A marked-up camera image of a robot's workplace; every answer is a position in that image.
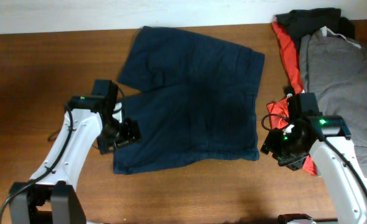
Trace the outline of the navy blue shorts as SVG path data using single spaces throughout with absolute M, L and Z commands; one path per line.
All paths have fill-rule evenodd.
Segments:
M 118 149 L 115 174 L 205 159 L 259 159 L 256 98 L 265 56 L 248 47 L 168 27 L 143 27 L 118 78 L 138 91 L 124 112 L 141 140 Z

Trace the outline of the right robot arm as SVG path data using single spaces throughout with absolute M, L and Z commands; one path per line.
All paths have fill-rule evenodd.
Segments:
M 287 125 L 268 130 L 261 152 L 290 170 L 303 168 L 310 157 L 325 182 L 337 222 L 367 223 L 367 181 L 344 119 L 324 116 L 313 93 L 291 96 L 287 106 Z

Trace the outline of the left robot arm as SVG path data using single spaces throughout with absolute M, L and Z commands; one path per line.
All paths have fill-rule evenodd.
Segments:
M 0 223 L 8 208 L 12 223 L 88 224 L 76 189 L 90 149 L 107 154 L 141 139 L 137 121 L 124 117 L 122 93 L 111 80 L 95 80 L 90 95 L 71 97 L 50 152 L 27 182 L 13 183 Z

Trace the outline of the grey garment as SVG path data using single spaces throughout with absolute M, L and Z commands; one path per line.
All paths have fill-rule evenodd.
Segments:
M 304 90 L 315 94 L 320 111 L 345 120 L 367 180 L 367 41 L 323 27 L 301 39 L 299 66 Z

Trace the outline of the black garment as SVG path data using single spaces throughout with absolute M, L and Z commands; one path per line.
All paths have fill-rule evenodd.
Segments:
M 303 36 L 313 34 L 325 26 L 336 34 L 356 39 L 355 26 L 349 19 L 341 16 L 341 9 L 339 8 L 291 10 L 285 14 L 276 14 L 276 21 L 291 37 L 296 50 L 300 50 Z

